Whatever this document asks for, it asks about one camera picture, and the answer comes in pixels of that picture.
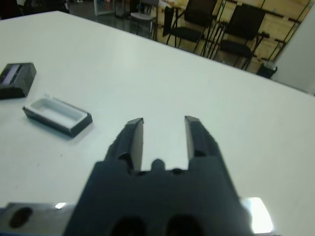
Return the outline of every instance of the table surface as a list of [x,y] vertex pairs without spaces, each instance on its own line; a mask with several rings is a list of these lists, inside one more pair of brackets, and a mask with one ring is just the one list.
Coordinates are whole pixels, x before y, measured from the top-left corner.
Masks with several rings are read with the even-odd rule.
[[[94,163],[138,117],[142,169],[156,158],[187,168],[191,115],[219,143],[241,197],[260,197],[284,236],[313,232],[313,97],[60,12],[0,21],[0,32],[0,68],[31,61],[37,69],[26,99],[0,101],[0,206],[75,203]],[[71,139],[31,122],[22,107],[44,94],[89,111],[93,125]]]

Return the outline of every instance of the chair leg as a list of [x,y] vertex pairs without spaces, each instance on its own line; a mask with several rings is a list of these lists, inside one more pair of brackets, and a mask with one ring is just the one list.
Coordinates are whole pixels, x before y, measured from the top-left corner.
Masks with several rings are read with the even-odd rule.
[[251,61],[252,61],[252,59],[249,59],[249,60],[248,60],[248,63],[247,63],[247,65],[246,65],[246,67],[245,67],[245,70],[247,70],[247,68],[249,67]]
[[247,59],[246,62],[243,64],[241,69],[243,70],[245,68],[245,70],[246,70],[246,68],[247,68],[247,66],[248,66],[250,61],[251,61],[251,59]]
[[155,26],[156,35],[155,35],[154,40],[158,41],[158,6],[156,6],[156,8],[157,8],[157,17],[156,17],[156,26]]
[[216,51],[216,53],[215,53],[215,56],[213,57],[213,60],[216,60],[219,50],[220,50],[220,49],[219,49],[219,47],[218,47],[218,49],[217,49],[217,51]]
[[198,40],[198,42],[196,43],[196,46],[195,46],[195,48],[193,49],[193,53],[195,53],[195,51],[196,51],[196,49],[197,49],[197,47],[198,47],[198,45],[199,45],[199,42],[200,42],[200,40]]
[[169,33],[168,34],[168,38],[167,38],[167,41],[166,41],[166,44],[168,45],[168,41],[169,41],[169,38],[171,37],[171,34]]
[[236,64],[237,64],[237,62],[238,62],[239,59],[240,59],[240,57],[238,56],[237,59],[236,59],[236,61],[235,61],[235,63],[234,63],[234,65],[233,65],[233,67],[236,66]]

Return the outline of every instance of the wooden wall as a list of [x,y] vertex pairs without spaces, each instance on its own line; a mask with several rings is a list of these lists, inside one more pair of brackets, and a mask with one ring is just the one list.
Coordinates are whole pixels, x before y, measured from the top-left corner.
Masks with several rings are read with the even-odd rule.
[[[186,6],[188,0],[178,0],[178,2],[181,2],[182,5]],[[245,4],[250,4],[257,7],[261,7],[261,5],[264,2],[263,9],[273,11],[275,13],[286,16],[285,18],[280,18],[273,15],[269,15],[269,14],[265,16],[264,21],[259,31],[260,32],[265,31],[266,33],[270,34],[271,39],[262,41],[262,43],[258,47],[256,51],[256,54],[258,56],[258,59],[256,59],[257,66],[259,66],[261,63],[259,60],[260,58],[269,58],[271,53],[277,47],[278,43],[274,41],[275,38],[279,40],[285,40],[286,42],[288,42],[291,36],[296,31],[296,29],[298,28],[298,24],[295,24],[292,21],[289,21],[288,18],[291,17],[291,18],[297,19],[300,16],[299,21],[303,21],[313,4],[313,0],[309,5],[307,5],[309,0],[265,0],[265,1],[264,0],[238,0],[238,2],[243,2]],[[222,0],[218,0],[218,3],[214,10],[215,14],[217,13],[220,14],[219,10],[222,10],[221,3],[222,3]],[[233,14],[235,6],[236,4],[234,3],[226,2],[220,21],[228,22]],[[164,14],[163,14],[162,8],[159,9],[158,23],[161,25],[164,24]],[[196,27],[185,22],[184,18],[181,18],[179,20],[179,25],[180,26],[190,25],[191,27]],[[174,40],[172,38],[173,37],[171,37],[171,40],[170,40],[171,45],[174,44],[173,43]],[[165,43],[166,39],[167,39],[167,36],[165,38],[163,38],[161,35],[158,36],[158,40],[160,42]],[[280,50],[281,46],[282,44],[278,45],[275,52],[271,56],[271,59],[274,59],[275,55]],[[194,48],[194,44],[190,42],[182,41],[181,48],[187,51],[192,51]]]

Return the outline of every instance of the black box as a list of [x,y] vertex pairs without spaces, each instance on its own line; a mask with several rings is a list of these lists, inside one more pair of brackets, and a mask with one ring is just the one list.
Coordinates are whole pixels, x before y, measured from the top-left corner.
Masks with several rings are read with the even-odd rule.
[[25,115],[71,137],[78,135],[90,123],[90,113],[53,97],[41,98],[23,107]]
[[35,75],[33,63],[7,64],[0,74],[0,99],[26,97]]

